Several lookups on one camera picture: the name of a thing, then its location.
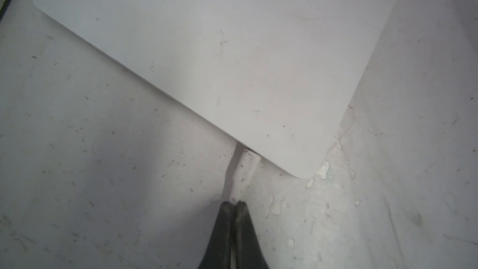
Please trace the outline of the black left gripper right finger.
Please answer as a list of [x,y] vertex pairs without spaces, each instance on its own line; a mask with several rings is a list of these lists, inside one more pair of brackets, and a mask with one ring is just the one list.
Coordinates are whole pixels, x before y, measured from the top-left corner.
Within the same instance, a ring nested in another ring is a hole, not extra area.
[[269,269],[261,252],[253,221],[245,202],[236,205],[235,265],[237,269]]

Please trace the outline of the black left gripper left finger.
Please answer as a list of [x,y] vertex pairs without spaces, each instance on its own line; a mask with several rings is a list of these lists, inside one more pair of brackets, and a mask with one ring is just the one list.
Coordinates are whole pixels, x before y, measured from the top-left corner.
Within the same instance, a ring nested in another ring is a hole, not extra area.
[[230,202],[221,203],[212,234],[198,269],[230,268],[233,215],[234,205]]

